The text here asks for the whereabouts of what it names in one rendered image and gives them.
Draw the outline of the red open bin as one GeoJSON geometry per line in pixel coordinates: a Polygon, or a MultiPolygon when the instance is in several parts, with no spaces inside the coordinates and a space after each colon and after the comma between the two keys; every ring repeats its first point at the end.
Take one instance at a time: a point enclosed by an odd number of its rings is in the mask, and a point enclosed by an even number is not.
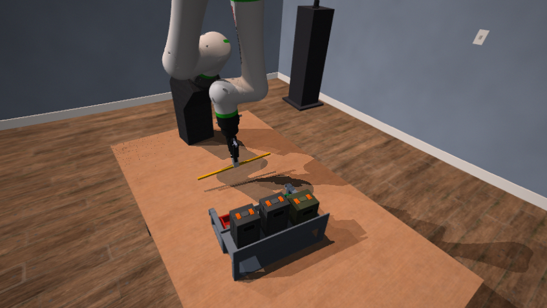
{"type": "Polygon", "coordinates": [[[230,225],[230,214],[220,216],[219,219],[220,219],[224,229],[226,229],[225,225],[230,225]]]}

